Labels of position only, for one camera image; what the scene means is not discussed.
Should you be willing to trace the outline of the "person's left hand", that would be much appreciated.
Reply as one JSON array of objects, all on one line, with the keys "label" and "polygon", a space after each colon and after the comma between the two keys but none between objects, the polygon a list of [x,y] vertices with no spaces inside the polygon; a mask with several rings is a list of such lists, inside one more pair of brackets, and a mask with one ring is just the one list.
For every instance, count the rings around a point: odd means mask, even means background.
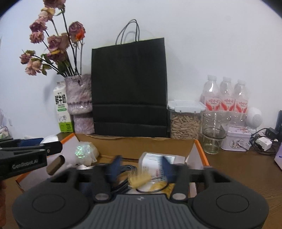
[{"label": "person's left hand", "polygon": [[4,181],[0,183],[0,228],[6,224],[6,184]]}]

